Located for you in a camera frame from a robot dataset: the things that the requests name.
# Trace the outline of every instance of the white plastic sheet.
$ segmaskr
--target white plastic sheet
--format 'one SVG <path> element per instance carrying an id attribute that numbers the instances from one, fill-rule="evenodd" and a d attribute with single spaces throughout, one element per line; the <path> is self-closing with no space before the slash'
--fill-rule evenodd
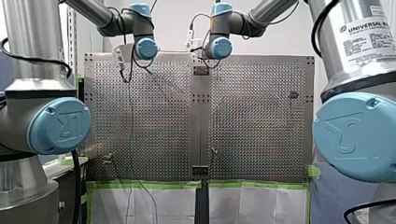
<path id="1" fill-rule="evenodd" d="M 210 224 L 307 223 L 308 188 L 287 184 L 255 187 L 252 183 L 211 188 Z M 154 188 L 149 192 L 157 204 L 158 224 L 194 223 L 195 189 Z M 89 198 L 91 224 L 156 223 L 154 203 L 143 189 L 96 188 Z"/>

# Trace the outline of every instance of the perforated metal board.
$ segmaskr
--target perforated metal board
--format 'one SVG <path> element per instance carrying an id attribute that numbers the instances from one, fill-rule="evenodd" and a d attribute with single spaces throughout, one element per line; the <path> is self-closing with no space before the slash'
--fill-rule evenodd
<path id="1" fill-rule="evenodd" d="M 304 181 L 313 58 L 233 56 L 195 76 L 203 65 L 190 54 L 162 54 L 153 74 L 134 69 L 128 89 L 110 54 L 86 55 L 88 178 L 191 180 L 193 165 L 210 165 L 210 178 Z"/>
<path id="2" fill-rule="evenodd" d="M 212 72 L 211 178 L 304 181 L 314 59 L 233 56 Z"/>
<path id="3" fill-rule="evenodd" d="M 88 178 L 191 180 L 190 54 L 157 57 L 151 74 L 135 66 L 130 84 L 110 54 L 87 54 L 85 68 Z"/>

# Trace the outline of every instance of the light blue joint cap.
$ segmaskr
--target light blue joint cap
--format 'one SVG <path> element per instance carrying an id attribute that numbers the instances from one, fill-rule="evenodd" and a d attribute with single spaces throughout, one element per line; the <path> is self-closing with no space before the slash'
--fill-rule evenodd
<path id="1" fill-rule="evenodd" d="M 212 41 L 210 52 L 212 53 L 213 59 L 225 59 L 233 52 L 233 44 L 226 37 L 218 37 Z"/>
<path id="2" fill-rule="evenodd" d="M 364 182 L 396 182 L 396 103 L 349 92 L 317 113 L 313 135 L 323 158 L 343 175 Z"/>
<path id="3" fill-rule="evenodd" d="M 230 3 L 216 3 L 213 5 L 212 12 L 210 14 L 212 17 L 215 17 L 232 11 L 233 5 Z"/>
<path id="4" fill-rule="evenodd" d="M 139 13 L 140 15 L 151 18 L 151 12 L 149 11 L 149 5 L 146 3 L 133 3 L 129 5 L 129 9 L 132 11 Z"/>
<path id="5" fill-rule="evenodd" d="M 139 59 L 151 60 L 157 55 L 158 47 L 154 40 L 146 37 L 137 41 L 135 52 Z"/>
<path id="6" fill-rule="evenodd" d="M 63 97 L 43 106 L 33 117 L 27 142 L 40 155 L 70 152 L 87 137 L 91 126 L 90 110 L 80 100 Z"/>

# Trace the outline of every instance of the hole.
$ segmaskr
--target hole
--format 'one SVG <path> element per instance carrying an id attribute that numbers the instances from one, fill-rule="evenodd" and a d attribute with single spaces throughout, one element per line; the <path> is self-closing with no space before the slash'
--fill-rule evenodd
<path id="1" fill-rule="evenodd" d="M 375 109 L 379 104 L 380 104 L 380 102 L 375 98 L 371 98 L 370 100 L 368 100 L 366 102 L 366 106 L 369 109 Z"/>
<path id="2" fill-rule="evenodd" d="M 51 115 L 53 115 L 53 114 L 55 114 L 55 109 L 52 107 L 48 107 L 47 112 L 49 112 Z"/>

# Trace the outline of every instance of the warning label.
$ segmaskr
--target warning label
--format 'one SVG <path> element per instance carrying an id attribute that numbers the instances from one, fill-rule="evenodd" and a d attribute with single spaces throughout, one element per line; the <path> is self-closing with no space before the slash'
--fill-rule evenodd
<path id="1" fill-rule="evenodd" d="M 346 60 L 353 66 L 371 60 L 396 58 L 393 35 L 385 17 L 353 21 L 340 28 Z"/>
<path id="2" fill-rule="evenodd" d="M 381 6 L 370 6 L 373 16 L 387 17 L 385 10 Z"/>

